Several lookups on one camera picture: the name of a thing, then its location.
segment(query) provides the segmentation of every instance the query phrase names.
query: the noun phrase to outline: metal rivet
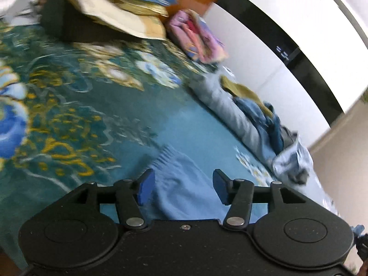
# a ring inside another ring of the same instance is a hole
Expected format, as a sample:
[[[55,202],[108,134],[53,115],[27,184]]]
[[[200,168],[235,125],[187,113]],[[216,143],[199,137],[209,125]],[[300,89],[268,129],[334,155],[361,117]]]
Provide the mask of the metal rivet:
[[[138,227],[144,224],[144,220],[138,217],[133,217],[133,218],[127,219],[126,224],[132,227]]]
[[[184,230],[189,230],[189,229],[191,228],[191,226],[190,226],[190,225],[188,225],[188,224],[184,224],[184,225],[182,225],[180,228],[181,228],[181,229],[184,229]]]
[[[230,217],[226,220],[226,223],[231,226],[241,226],[245,223],[245,221],[241,217]]]

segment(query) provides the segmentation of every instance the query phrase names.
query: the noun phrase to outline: circular cover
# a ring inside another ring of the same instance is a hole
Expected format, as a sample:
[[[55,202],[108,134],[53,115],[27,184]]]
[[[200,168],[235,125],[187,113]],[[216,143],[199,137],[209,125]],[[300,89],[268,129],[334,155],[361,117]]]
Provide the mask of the circular cover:
[[[259,219],[257,245],[277,262],[322,268],[342,261],[353,244],[349,225],[315,204],[285,204]]]
[[[117,237],[108,216],[85,204],[64,204],[27,221],[19,232],[19,246],[28,263],[66,269],[101,258]]]

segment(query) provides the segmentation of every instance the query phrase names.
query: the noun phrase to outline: teal bedsheet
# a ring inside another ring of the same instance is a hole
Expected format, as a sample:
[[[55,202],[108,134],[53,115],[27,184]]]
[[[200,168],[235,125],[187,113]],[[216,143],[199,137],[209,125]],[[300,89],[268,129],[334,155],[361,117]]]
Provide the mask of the teal bedsheet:
[[[38,26],[4,25],[0,37],[0,82],[19,76],[0,86],[0,246],[20,268],[24,221],[83,182],[138,177],[165,144],[208,178],[222,169],[259,185],[268,174],[187,89],[215,68],[195,65],[171,42],[101,49],[58,43]],[[265,213],[255,206],[252,220]]]

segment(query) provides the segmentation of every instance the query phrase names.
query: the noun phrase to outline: black stripe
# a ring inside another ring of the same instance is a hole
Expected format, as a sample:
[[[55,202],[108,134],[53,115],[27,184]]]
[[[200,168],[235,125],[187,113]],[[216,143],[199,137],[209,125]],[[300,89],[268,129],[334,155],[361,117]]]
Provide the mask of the black stripe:
[[[251,30],[282,60],[315,102],[329,125],[343,113],[339,102],[313,64],[268,15],[249,0],[217,0],[216,4]]]

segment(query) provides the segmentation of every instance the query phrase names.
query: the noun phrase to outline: yellow folded cloth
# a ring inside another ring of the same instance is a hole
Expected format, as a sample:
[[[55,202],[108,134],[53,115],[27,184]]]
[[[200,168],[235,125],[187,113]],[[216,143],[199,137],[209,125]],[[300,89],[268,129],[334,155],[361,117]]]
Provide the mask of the yellow folded cloth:
[[[226,76],[221,76],[221,86],[222,88],[229,92],[232,96],[237,96],[239,98],[249,98],[254,101],[258,107],[262,110],[263,114],[268,117],[272,117],[272,112],[264,105],[264,103],[259,99],[258,95],[255,94],[248,87],[242,84],[237,84],[230,81]]]
[[[109,0],[119,8],[140,15],[169,16],[164,6],[143,0]]]
[[[97,23],[139,38],[166,39],[163,24],[156,16],[136,15],[108,0],[69,0],[81,13]]]

